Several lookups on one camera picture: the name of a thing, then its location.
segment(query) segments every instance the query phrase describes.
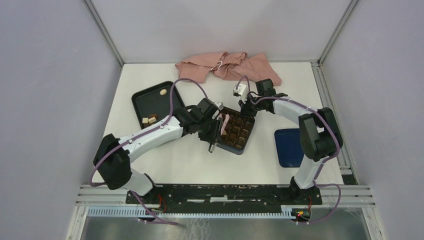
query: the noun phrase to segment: wall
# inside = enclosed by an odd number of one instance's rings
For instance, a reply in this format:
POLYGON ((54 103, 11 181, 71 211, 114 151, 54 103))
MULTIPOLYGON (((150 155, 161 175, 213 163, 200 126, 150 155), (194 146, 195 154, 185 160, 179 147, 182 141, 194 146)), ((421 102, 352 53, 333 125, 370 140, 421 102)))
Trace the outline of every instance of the wall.
POLYGON ((388 238, 423 239, 424 1, 363 0, 323 66, 388 238))
POLYGON ((320 57, 350 0, 93 2, 126 63, 221 51, 308 62, 320 57))
POLYGON ((82 0, 0 1, 0 238, 64 239, 120 67, 82 0))

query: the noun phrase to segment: black tray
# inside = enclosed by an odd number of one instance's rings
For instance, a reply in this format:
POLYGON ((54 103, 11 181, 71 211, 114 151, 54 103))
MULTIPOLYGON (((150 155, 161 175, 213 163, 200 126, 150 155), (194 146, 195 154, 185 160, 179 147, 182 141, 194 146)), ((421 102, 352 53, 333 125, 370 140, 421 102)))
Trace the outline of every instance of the black tray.
MULTIPOLYGON (((143 118, 148 118, 151 114, 157 115, 157 122, 170 114, 170 93, 172 81, 165 81, 158 85, 151 86, 132 95, 132 104, 135 114, 137 114, 138 123, 143 128, 143 118), (166 89, 166 94, 161 95, 160 91, 166 89)), ((185 108, 184 102, 176 87, 172 95, 173 109, 185 108)))

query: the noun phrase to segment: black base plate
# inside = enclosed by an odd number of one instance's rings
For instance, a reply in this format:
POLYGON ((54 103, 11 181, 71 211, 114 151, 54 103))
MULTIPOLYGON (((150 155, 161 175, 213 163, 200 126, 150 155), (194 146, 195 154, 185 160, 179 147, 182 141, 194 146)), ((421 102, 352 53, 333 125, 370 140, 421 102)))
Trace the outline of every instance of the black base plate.
MULTIPOLYGON (((166 213, 181 214, 281 213, 281 205, 307 206, 310 200, 312 205, 323 204, 318 188, 312 189, 308 195, 293 199, 289 186, 281 185, 162 184, 154 186, 149 193, 140 197, 144 204, 159 204, 159 194, 166 202, 166 213), (223 197, 226 197, 228 201, 239 201, 211 202, 211 198, 223 197)), ((127 194, 126 203, 138 204, 138 201, 132 194, 127 194)))

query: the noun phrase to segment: cable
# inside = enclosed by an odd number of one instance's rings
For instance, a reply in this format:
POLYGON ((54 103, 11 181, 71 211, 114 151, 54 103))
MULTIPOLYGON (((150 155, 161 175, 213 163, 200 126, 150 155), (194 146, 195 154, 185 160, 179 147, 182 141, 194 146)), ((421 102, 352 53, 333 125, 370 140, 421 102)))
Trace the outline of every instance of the cable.
MULTIPOLYGON (((248 88, 248 91, 250 92, 251 91, 251 88, 250 88, 250 85, 249 85, 249 78, 246 75, 244 75, 244 76, 242 76, 240 78, 240 80, 238 81, 238 83, 237 83, 237 85, 235 87, 237 89, 239 87, 239 84, 241 83, 241 81, 244 78, 246 78, 247 88, 248 88)), ((333 158, 335 158, 335 157, 337 157, 339 155, 339 153, 340 153, 339 141, 337 141, 336 135, 334 134, 333 130, 330 128, 330 126, 327 124, 327 122, 324 120, 324 118, 317 111, 315 111, 315 110, 313 110, 313 109, 311 109, 311 108, 309 108, 309 107, 307 107, 307 106, 305 106, 305 105, 303 105, 303 104, 301 104, 301 103, 299 103, 297 101, 294 101, 294 100, 291 100, 291 99, 288 99, 288 98, 275 97, 275 96, 265 96, 265 97, 260 98, 256 102, 254 102, 252 99, 250 99, 250 101, 251 101, 251 103, 253 105, 257 105, 260 101, 267 100, 267 99, 289 102, 289 103, 292 103, 292 104, 294 104, 296 106, 299 106, 299 107, 301 107, 301 108, 303 108, 303 109, 305 109, 307 111, 310 111, 311 113, 315 114, 318 117, 318 119, 322 122, 322 124, 324 125, 324 127, 328 130, 328 133, 330 134, 332 140, 335 143, 335 147, 336 147, 335 153, 333 155, 327 157, 326 159, 322 160, 321 165, 319 166, 318 170, 316 171, 315 176, 313 176, 312 182, 313 182, 313 185, 315 187, 317 187, 317 188, 326 188, 326 187, 330 187, 330 186, 336 186, 337 189, 338 189, 338 198, 337 198, 337 201, 336 201, 336 203, 334 205, 334 208, 327 215, 325 215, 325 216, 323 216, 323 217, 321 217, 319 219, 310 221, 307 224, 316 223, 316 222, 320 222, 322 220, 325 220, 328 217, 330 217, 331 215, 333 215, 334 212, 336 211, 337 207, 339 206, 340 200, 342 198, 342 189, 340 188, 340 186, 338 184, 335 184, 335 183, 317 184, 316 181, 317 181, 317 178, 320 175, 321 171, 323 170, 324 164, 326 162, 328 162, 329 160, 331 160, 331 159, 333 159, 333 158)))
POLYGON ((159 220, 159 221, 144 221, 144 223, 146 223, 146 224, 168 224, 168 225, 174 225, 174 226, 180 225, 178 222, 167 221, 167 220, 164 220, 164 219, 156 216, 156 214, 154 214, 152 211, 150 211, 150 209, 148 209, 146 207, 146 205, 143 203, 143 201, 140 199, 139 195, 136 192, 131 191, 131 190, 130 190, 130 192, 132 193, 132 195, 134 195, 134 197, 137 199, 137 201, 143 206, 143 208, 146 210, 146 212, 148 212, 148 214, 153 216, 156 220, 159 220))
MULTIPOLYGON (((137 139, 139 139, 139 138, 141 138, 141 137, 143 137, 143 136, 145 136, 145 135, 147 135, 147 134, 150 134, 150 133, 152 133, 152 132, 154 132, 154 131, 156 131, 156 130, 158 130, 158 129, 160 129, 161 127, 164 127, 170 120, 171 120, 171 118, 172 118, 172 114, 173 114, 173 111, 174 111, 174 103, 173 103, 173 94, 174 94, 174 88, 175 88, 175 84, 176 83, 178 83, 179 81, 190 81, 190 82, 192 82, 192 83, 194 83, 194 84, 196 84, 199 88, 200 88, 200 90, 203 92, 203 94, 204 94, 204 97, 205 98, 208 98, 208 95, 206 94, 206 92, 205 92, 205 90, 202 88, 202 86, 200 86, 200 84, 199 83, 197 83, 196 81, 194 81, 193 79, 190 79, 190 78, 186 78, 186 77, 182 77, 182 78, 179 78, 179 79, 177 79, 175 82, 173 82, 173 84, 172 84, 172 86, 171 86, 171 89, 170 89, 170 93, 169 93, 169 115, 168 115, 168 118, 162 123, 162 125, 160 125, 160 126, 157 126, 157 127, 154 127, 154 128, 152 128, 152 129, 150 129, 150 130, 147 130, 147 131, 145 131, 145 132, 142 132, 142 133, 140 133, 140 134, 138 134, 138 135, 136 135, 136 136, 134 136, 134 137, 132 137, 130 140, 131 141, 135 141, 135 140, 137 140, 137 139)), ((102 185, 105 185, 106 183, 105 182, 93 182, 93 177, 94 177, 94 174, 96 173, 96 171, 99 169, 99 167, 100 167, 100 165, 110 156, 110 155, 112 155, 114 152, 116 152, 118 149, 120 149, 120 148, 122 148, 123 146, 125 146, 125 145, 127 145, 127 144, 129 144, 130 143, 130 140, 127 140, 127 141, 125 141, 125 142, 123 142, 123 143, 121 143, 121 144, 119 144, 118 146, 116 146, 116 147, 114 147, 111 151, 109 151, 108 153, 106 153, 101 159, 100 159, 100 161, 98 161, 97 162, 97 164, 94 166, 94 168, 93 168, 93 170, 92 170, 92 172, 91 172, 91 174, 90 174, 90 177, 89 177, 89 185, 90 186, 92 186, 92 187, 98 187, 98 186, 102 186, 102 185)), ((150 215, 152 215, 155 219, 157 219, 157 220, 159 220, 160 222, 157 222, 157 221, 149 221, 149 222, 147 222, 146 221, 146 223, 150 223, 150 224, 170 224, 170 225, 178 225, 178 223, 177 222, 172 222, 172 221, 165 221, 165 220, 163 220, 163 219, 161 219, 160 217, 158 217, 158 216, 156 216, 154 213, 152 213, 152 211, 150 211, 145 205, 144 205, 144 203, 142 202, 142 200, 139 198, 139 196, 135 193, 135 192, 133 192, 133 191, 131 191, 131 193, 135 196, 135 198, 138 200, 138 202, 143 206, 143 208, 150 214, 150 215)))

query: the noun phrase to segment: white wall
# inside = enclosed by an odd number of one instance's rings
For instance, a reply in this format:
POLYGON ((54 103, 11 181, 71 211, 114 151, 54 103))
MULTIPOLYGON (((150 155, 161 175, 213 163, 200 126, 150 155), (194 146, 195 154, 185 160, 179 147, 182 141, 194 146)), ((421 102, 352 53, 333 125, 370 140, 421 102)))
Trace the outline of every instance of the white wall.
POLYGON ((391 240, 424 239, 424 1, 362 0, 324 76, 391 240))
POLYGON ((82 0, 0 1, 0 239, 65 237, 119 72, 82 0))
POLYGON ((209 52, 318 59, 350 0, 94 0, 126 63, 209 52))

